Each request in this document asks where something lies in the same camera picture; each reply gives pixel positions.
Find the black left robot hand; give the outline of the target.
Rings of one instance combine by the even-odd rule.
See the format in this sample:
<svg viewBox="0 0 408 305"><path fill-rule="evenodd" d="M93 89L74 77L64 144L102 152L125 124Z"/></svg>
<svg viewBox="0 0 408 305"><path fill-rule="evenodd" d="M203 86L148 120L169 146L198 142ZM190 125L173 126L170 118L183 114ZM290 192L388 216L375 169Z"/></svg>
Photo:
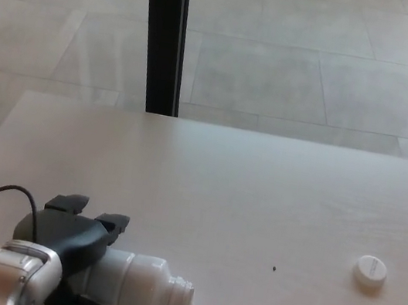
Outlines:
<svg viewBox="0 0 408 305"><path fill-rule="evenodd" d="M37 212L37 235L33 235L30 214L14 228L14 239L36 242L60 258L63 278L45 305L101 305L73 291L68 279L98 262L125 231L130 218L114 213L87 218L81 212L88 202L83 195L57 195Z"/></svg>

